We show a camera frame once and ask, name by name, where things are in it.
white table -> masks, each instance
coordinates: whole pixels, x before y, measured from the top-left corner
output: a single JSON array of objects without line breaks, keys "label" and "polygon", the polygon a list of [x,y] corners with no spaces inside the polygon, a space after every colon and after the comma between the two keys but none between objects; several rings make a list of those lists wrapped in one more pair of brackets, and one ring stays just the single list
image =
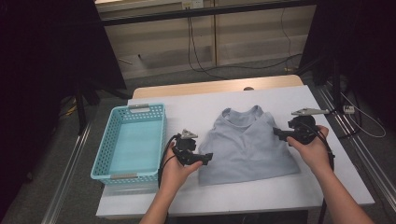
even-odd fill
[{"label": "white table", "polygon": [[[133,99],[129,104],[165,103],[168,120],[167,138],[186,128],[198,133],[197,146],[205,139],[219,113],[226,107],[246,111],[260,105],[269,111],[282,130],[289,130],[290,114],[303,107],[319,108],[306,86],[261,91],[216,92],[182,96]],[[323,115],[314,116],[317,124],[330,124]],[[358,204],[374,203],[355,167],[335,134],[330,130],[328,142],[335,155],[335,173]],[[189,176],[177,193],[170,216],[199,216],[307,209],[321,206],[322,193],[317,180],[298,152],[290,153],[300,166],[297,175],[250,181],[245,183],[200,187],[198,174]],[[107,218],[142,217],[154,193],[136,194],[128,186],[106,186],[96,215]]]}]

wire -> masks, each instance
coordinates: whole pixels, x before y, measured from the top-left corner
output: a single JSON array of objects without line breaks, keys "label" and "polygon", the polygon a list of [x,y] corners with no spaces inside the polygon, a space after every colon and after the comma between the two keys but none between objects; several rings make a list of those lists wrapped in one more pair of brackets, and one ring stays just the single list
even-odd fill
[{"label": "wire", "polygon": [[[299,122],[299,123],[304,125],[309,131],[314,133],[317,136],[317,138],[320,139],[320,141],[322,141],[322,143],[326,147],[326,150],[327,150],[327,153],[328,153],[327,155],[328,155],[328,158],[329,158],[330,167],[334,171],[334,155],[332,154],[332,149],[330,148],[329,143],[327,142],[326,137],[323,134],[323,132],[315,131],[310,126],[304,124],[303,122]],[[319,214],[319,219],[318,219],[318,224],[322,224],[323,223],[324,217],[326,215],[326,209],[327,209],[326,200],[323,198],[323,202],[322,202],[322,206],[321,206],[320,214]]]},{"label": "wire", "polygon": [[[193,71],[195,71],[195,72],[205,72],[205,73],[206,73],[208,76],[210,76],[210,77],[217,77],[217,78],[221,78],[221,79],[228,79],[228,78],[226,78],[226,77],[218,77],[218,76],[215,76],[215,75],[211,75],[211,74],[207,73],[207,71],[201,66],[201,63],[199,62],[199,59],[198,59],[197,50],[196,50],[196,47],[195,47],[195,41],[194,41],[194,34],[193,34],[193,30],[192,30],[191,18],[188,17],[188,18],[187,18],[187,21],[188,21],[188,23],[189,23],[189,65],[190,65],[191,69],[192,69]],[[199,67],[201,68],[201,70],[196,70],[196,69],[194,69],[194,68],[192,67],[191,60],[190,60],[190,45],[191,45],[191,41],[192,41],[192,45],[193,45],[193,47],[194,47],[195,58],[196,58],[196,60],[197,60],[197,62],[198,62]]]},{"label": "wire", "polygon": [[[214,76],[214,75],[211,75],[211,74],[208,74],[208,73],[207,73],[208,71],[211,71],[211,70],[214,70],[214,69],[221,69],[221,68],[242,68],[242,69],[257,69],[257,70],[260,70],[260,69],[266,69],[266,68],[271,68],[271,67],[278,66],[278,65],[280,65],[280,64],[282,64],[282,63],[285,63],[285,62],[287,62],[288,60],[291,60],[291,59],[293,59],[293,58],[295,58],[295,57],[297,57],[297,56],[303,55],[302,53],[290,55],[290,56],[287,57],[285,60],[282,60],[282,61],[279,62],[279,63],[275,63],[275,64],[263,66],[263,67],[249,67],[249,66],[242,66],[242,65],[224,65],[224,66],[215,66],[215,67],[211,67],[211,68],[206,68],[206,69],[204,69],[204,68],[201,66],[201,64],[200,64],[199,59],[198,59],[198,56],[197,56],[197,53],[196,53],[196,47],[195,47],[195,41],[194,41],[194,36],[193,36],[193,29],[192,29],[191,18],[188,18],[188,22],[189,22],[189,65],[190,65],[190,68],[191,68],[193,71],[195,71],[195,72],[204,72],[204,73],[206,73],[207,75],[209,75],[209,76],[211,76],[211,77],[217,77],[217,78],[222,78],[222,79],[228,79],[228,78],[226,78],[226,77],[218,77],[218,76]],[[190,48],[191,41],[192,41],[192,45],[193,45],[193,49],[194,49],[195,58],[196,58],[196,60],[197,60],[197,62],[198,62],[198,65],[200,66],[201,70],[200,70],[200,69],[193,68],[192,65],[191,65],[191,57],[190,57],[190,55],[191,55],[191,48]]]},{"label": "wire", "polygon": [[176,155],[171,156],[166,162],[163,164],[163,168],[165,168],[166,163],[168,163],[172,158],[174,158]]},{"label": "wire", "polygon": [[160,187],[160,185],[161,185],[161,180],[162,180],[162,178],[163,178],[163,167],[164,167],[163,161],[165,160],[166,153],[168,152],[168,148],[169,148],[169,146],[171,145],[171,142],[172,142],[174,139],[176,139],[176,138],[177,138],[177,135],[173,135],[173,136],[169,139],[168,143],[167,143],[166,146],[165,146],[165,149],[163,150],[163,155],[161,156],[161,161],[160,161],[160,168],[158,168],[158,179],[157,179],[157,181],[158,181],[158,188]]},{"label": "wire", "polygon": [[[285,7],[283,8],[283,10],[282,10],[282,15],[280,16],[280,25],[282,26],[282,32],[283,32],[283,34],[285,35],[285,37],[289,40],[289,50],[288,50],[288,52],[289,52],[289,57],[291,56],[291,53],[290,53],[290,46],[291,46],[291,41],[290,41],[290,38],[289,38],[289,36],[286,34],[286,32],[285,32],[285,29],[284,29],[284,27],[283,27],[283,15],[284,15],[284,13],[285,13]],[[286,65],[286,75],[288,74],[288,72],[289,72],[289,66],[288,66],[288,61],[285,61],[285,65]]]},{"label": "wire", "polygon": [[[353,106],[355,106],[343,93],[341,93],[341,95]],[[359,110],[363,115],[365,115],[367,118],[371,119],[372,121],[374,121],[384,132],[384,134],[382,135],[374,135],[372,133],[368,133],[367,131],[365,131],[354,119],[352,119],[352,117],[349,115],[350,119],[352,120],[353,123],[355,123],[355,125],[357,125],[364,133],[367,133],[368,135],[375,137],[375,138],[382,138],[385,137],[387,135],[387,131],[385,131],[385,128],[375,119],[373,119],[372,117],[370,117],[368,114],[364,113],[364,111],[360,110],[357,106],[355,106],[355,108],[357,110]]]}]

blue plastic basket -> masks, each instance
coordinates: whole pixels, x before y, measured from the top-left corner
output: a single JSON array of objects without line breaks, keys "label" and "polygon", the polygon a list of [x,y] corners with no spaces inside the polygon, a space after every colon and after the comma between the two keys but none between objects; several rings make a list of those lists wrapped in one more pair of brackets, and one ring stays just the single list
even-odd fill
[{"label": "blue plastic basket", "polygon": [[91,178],[104,184],[144,185],[156,182],[165,138],[163,104],[113,108]]}]

power strip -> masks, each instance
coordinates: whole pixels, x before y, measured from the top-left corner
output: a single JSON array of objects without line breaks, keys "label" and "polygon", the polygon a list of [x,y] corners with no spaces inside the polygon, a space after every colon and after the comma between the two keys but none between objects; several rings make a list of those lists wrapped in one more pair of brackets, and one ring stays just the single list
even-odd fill
[{"label": "power strip", "polygon": [[182,9],[203,8],[204,0],[183,0],[181,2]]},{"label": "power strip", "polygon": [[353,105],[344,105],[344,114],[355,114],[355,106]]}]

light blue t-shirt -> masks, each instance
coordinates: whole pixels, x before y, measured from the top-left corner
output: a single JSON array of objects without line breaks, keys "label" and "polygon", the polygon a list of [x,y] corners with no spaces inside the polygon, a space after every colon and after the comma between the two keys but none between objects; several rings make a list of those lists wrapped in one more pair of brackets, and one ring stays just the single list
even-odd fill
[{"label": "light blue t-shirt", "polygon": [[202,186],[266,179],[300,172],[286,143],[274,135],[274,118],[258,105],[247,112],[222,111],[199,146],[213,159],[199,170]]}]

